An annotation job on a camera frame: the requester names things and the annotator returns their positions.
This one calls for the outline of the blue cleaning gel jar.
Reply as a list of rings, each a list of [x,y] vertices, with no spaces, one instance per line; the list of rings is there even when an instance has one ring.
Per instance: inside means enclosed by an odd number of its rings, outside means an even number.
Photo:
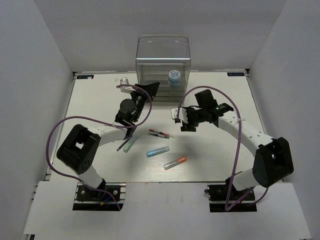
[[[173,69],[168,73],[168,81],[171,86],[176,86],[180,84],[181,73],[179,70]]]

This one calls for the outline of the clear plastic drawer organizer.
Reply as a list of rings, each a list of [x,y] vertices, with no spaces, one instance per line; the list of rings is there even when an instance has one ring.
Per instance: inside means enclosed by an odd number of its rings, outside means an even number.
[[[139,85],[160,82],[155,102],[179,103],[187,91],[191,70],[189,39],[180,35],[142,35],[135,57]],[[170,85],[171,70],[181,73],[179,85]]]

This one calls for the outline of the orange highlighter marker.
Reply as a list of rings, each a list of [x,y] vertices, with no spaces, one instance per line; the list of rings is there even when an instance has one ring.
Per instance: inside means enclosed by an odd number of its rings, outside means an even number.
[[[184,157],[181,157],[179,159],[176,159],[176,160],[173,160],[171,162],[168,162],[168,163],[164,164],[163,168],[165,170],[169,170],[169,169],[171,169],[171,168],[173,168],[175,166],[178,166],[178,165],[180,165],[180,164],[182,164],[182,163],[184,163],[186,161],[187,161],[187,158],[184,156]]]

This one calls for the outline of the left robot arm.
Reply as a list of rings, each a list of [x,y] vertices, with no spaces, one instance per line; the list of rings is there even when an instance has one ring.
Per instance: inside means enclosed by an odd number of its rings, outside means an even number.
[[[130,98],[122,100],[115,116],[119,127],[107,125],[93,128],[75,125],[67,135],[56,157],[68,166],[88,189],[88,193],[96,200],[106,194],[106,181],[92,166],[96,152],[102,145],[129,139],[136,130],[135,123],[139,120],[146,103],[151,103],[157,95],[160,83],[147,85],[135,84],[133,87],[123,84],[120,89],[129,93]]]

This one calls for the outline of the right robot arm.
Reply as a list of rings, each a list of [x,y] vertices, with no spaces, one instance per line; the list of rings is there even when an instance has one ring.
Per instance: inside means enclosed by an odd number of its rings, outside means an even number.
[[[209,89],[195,94],[197,106],[181,106],[171,111],[181,131],[195,132],[200,123],[210,123],[234,137],[253,155],[252,168],[233,172],[226,179],[226,195],[236,200],[256,186],[268,188],[294,172],[289,142],[269,136],[247,123],[233,102],[217,103]]]

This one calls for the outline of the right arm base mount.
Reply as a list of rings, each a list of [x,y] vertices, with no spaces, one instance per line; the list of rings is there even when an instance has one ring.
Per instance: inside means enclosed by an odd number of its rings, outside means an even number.
[[[229,205],[232,205],[241,198],[248,190],[236,191],[231,190]],[[226,213],[225,210],[228,186],[226,184],[211,184],[204,189],[204,193],[208,196],[209,210],[211,213]],[[257,206],[254,204],[256,197],[254,191],[251,190],[245,198],[237,202],[237,204],[229,210],[231,213],[250,213],[256,212]]]

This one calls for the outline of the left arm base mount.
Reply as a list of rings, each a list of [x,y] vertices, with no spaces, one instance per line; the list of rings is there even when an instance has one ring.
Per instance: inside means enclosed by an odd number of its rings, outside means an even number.
[[[125,203],[126,184],[107,183],[105,190],[112,194],[120,208],[117,207],[117,204],[109,194],[92,191],[79,183],[76,188],[72,210],[119,212]]]

